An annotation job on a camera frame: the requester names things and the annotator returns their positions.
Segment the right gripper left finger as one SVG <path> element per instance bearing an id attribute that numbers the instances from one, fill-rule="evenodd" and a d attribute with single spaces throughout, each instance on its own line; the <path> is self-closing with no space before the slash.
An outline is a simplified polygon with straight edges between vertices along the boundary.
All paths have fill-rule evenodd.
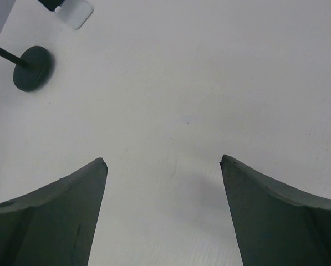
<path id="1" fill-rule="evenodd" d="M 0 203 L 0 265 L 87 265 L 107 173 L 97 158 Z"/>

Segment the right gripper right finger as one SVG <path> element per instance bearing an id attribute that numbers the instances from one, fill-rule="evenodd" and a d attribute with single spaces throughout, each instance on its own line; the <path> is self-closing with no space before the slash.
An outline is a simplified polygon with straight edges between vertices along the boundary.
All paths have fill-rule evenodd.
<path id="1" fill-rule="evenodd" d="M 331 265 L 331 199 L 228 155 L 220 166 L 243 265 Z"/>

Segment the black round base phone holder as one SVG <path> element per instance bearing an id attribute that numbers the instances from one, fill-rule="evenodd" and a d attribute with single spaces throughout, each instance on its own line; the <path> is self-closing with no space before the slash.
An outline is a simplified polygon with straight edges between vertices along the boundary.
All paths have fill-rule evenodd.
<path id="1" fill-rule="evenodd" d="M 15 65 L 13 84 L 26 93 L 40 89 L 47 82 L 54 68 L 52 53 L 41 46 L 28 48 L 20 57 L 0 47 L 0 57 Z"/>

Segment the white folding phone stand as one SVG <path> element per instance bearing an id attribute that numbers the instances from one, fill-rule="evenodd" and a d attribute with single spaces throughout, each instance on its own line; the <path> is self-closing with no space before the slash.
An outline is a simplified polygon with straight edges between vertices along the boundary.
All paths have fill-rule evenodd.
<path id="1" fill-rule="evenodd" d="M 91 16 L 94 8 L 84 0 L 65 0 L 56 7 L 56 16 L 74 30 L 78 30 Z"/>

